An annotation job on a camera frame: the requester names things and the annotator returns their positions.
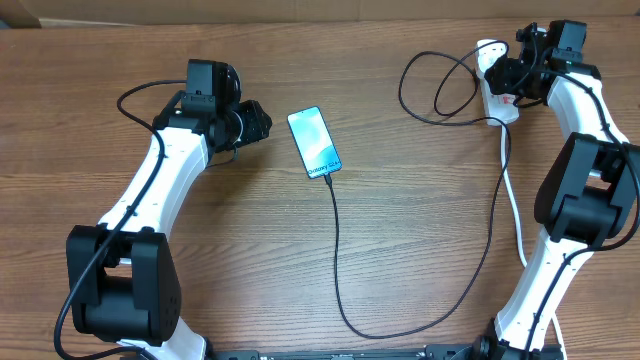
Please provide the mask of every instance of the black and white robotic arm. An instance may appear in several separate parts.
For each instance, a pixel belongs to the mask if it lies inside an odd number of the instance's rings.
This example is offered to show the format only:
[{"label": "black and white robotic arm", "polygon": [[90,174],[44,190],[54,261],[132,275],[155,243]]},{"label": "black and white robotic arm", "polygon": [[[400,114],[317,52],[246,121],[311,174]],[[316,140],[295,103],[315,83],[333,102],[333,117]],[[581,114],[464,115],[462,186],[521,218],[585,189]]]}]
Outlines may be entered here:
[{"label": "black and white robotic arm", "polygon": [[[556,114],[566,143],[538,192],[534,211],[540,224],[537,244],[511,299],[473,346],[430,345],[422,353],[425,359],[519,360],[523,354],[536,360],[562,358],[557,347],[544,346],[546,329],[571,281],[593,253],[576,256],[552,284],[554,277],[571,254],[597,248],[616,236],[636,195],[630,164],[611,137],[624,143],[629,157],[640,163],[640,151],[628,144],[611,119],[602,99],[597,68],[582,63],[585,36],[586,25],[582,23],[555,21],[549,31],[532,24],[518,32],[517,39],[523,43],[518,59],[505,54],[493,59],[486,69],[485,79],[492,93],[508,90],[548,105]],[[586,86],[599,100],[604,124],[593,96],[571,79]],[[105,260],[92,269],[74,299],[73,320],[79,332],[124,346],[144,347],[162,360],[213,358],[209,342],[179,317],[180,285],[167,241],[189,188],[213,153],[268,136],[271,119],[257,102],[239,100],[240,83],[231,66],[190,61],[186,91],[178,92],[154,120],[166,151],[156,180]],[[154,137],[142,166],[113,209],[98,226],[76,226],[69,235],[71,286],[97,245],[140,192],[158,151]],[[610,186],[588,186],[590,176]],[[106,275],[104,267],[118,264],[132,266],[130,279]],[[550,288],[546,306],[532,328]],[[280,355],[278,359],[288,359]],[[380,353],[373,357],[385,358]],[[403,359],[399,355],[390,357]],[[244,359],[241,353],[232,358]],[[307,354],[304,358],[314,357]]]}]

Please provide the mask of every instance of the white power cord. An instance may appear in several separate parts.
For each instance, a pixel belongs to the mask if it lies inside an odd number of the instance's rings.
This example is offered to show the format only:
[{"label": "white power cord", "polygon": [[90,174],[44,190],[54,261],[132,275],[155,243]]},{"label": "white power cord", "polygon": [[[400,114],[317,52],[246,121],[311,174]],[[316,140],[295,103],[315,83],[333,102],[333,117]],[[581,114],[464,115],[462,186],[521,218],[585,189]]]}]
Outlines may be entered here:
[{"label": "white power cord", "polygon": [[[500,161],[502,163],[502,167],[504,168],[504,163],[506,161],[506,151],[507,151],[507,132],[504,127],[502,127],[502,138],[500,140]],[[516,226],[516,242],[518,244],[518,255],[520,256],[520,262],[522,266],[527,267],[527,258],[524,255],[524,247],[522,245],[522,225],[520,224],[520,212],[518,211],[518,205],[516,204],[516,197],[513,194],[513,188],[511,187],[511,180],[509,179],[508,169],[504,171],[504,185],[507,188],[507,194],[509,195],[509,202],[511,203],[511,209],[513,210],[513,221]],[[551,315],[551,322],[553,323],[553,328],[556,330],[556,337],[558,339],[558,344],[562,347],[562,356],[567,360],[567,350],[564,347],[564,338],[562,337],[562,330],[560,330],[560,323],[558,322],[558,317],[554,313]]]}]

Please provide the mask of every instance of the white power strip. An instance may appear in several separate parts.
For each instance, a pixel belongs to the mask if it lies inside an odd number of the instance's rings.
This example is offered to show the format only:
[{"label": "white power strip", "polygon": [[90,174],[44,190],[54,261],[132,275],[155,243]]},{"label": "white power strip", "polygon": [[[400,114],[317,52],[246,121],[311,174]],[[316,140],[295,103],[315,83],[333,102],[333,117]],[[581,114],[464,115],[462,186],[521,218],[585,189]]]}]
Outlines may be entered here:
[{"label": "white power strip", "polygon": [[[484,39],[478,41],[477,46],[480,47],[490,43],[492,39]],[[512,123],[518,119],[518,108],[513,106],[516,99],[514,95],[493,95],[489,89],[489,84],[484,79],[484,73],[498,60],[498,58],[507,53],[507,47],[504,44],[493,44],[485,46],[476,51],[476,74],[480,78],[480,90],[482,91],[482,101],[484,102],[484,113],[502,120],[505,124]],[[487,125],[501,126],[499,122],[488,119]]]}]

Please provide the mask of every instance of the phone screen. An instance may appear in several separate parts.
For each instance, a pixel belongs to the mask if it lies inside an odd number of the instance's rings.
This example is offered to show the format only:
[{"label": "phone screen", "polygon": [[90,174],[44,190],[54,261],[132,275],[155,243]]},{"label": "phone screen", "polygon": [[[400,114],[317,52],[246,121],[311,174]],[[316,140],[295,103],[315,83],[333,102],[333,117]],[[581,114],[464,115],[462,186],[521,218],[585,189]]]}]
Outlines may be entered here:
[{"label": "phone screen", "polygon": [[288,121],[310,178],[324,176],[342,168],[338,151],[317,106],[289,115]]}]

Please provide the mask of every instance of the tabletop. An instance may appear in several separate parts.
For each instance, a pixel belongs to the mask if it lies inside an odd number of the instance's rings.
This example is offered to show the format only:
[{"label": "tabletop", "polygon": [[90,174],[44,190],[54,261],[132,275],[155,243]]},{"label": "tabletop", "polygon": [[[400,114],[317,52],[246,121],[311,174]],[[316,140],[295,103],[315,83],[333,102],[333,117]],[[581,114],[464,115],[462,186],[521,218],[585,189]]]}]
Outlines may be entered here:
[{"label": "tabletop", "polygon": [[[370,334],[426,324],[455,303],[486,245],[500,130],[412,118],[398,103],[400,75],[420,51],[460,57],[482,38],[509,41],[515,56],[515,31],[532,20],[553,19],[0,31],[0,358],[55,358],[53,327],[69,291],[66,237],[114,205],[149,145],[115,101],[141,83],[184,79],[190,58],[232,64],[243,99],[258,100],[273,127],[235,163],[203,172],[180,210],[170,248],[189,326],[218,350],[472,342],[522,273],[504,189],[491,250],[459,309],[422,333],[366,340],[340,318],[330,194],[307,178],[286,118],[319,106],[343,162],[333,184],[350,320]],[[640,142],[640,19],[575,20],[588,23],[585,62],[602,73],[613,119]],[[433,96],[451,65],[423,58],[410,70],[404,94],[414,111],[437,118]],[[150,121],[178,86],[145,90],[125,107]],[[453,109],[472,90],[457,70],[439,105]],[[449,121],[482,115],[478,96]],[[535,195],[564,140],[544,106],[523,110],[511,132],[509,171],[530,254]],[[632,241],[593,256],[576,276],[558,308],[571,359],[638,358],[639,256]],[[113,346],[75,332],[70,317],[63,344],[78,355]]]}]

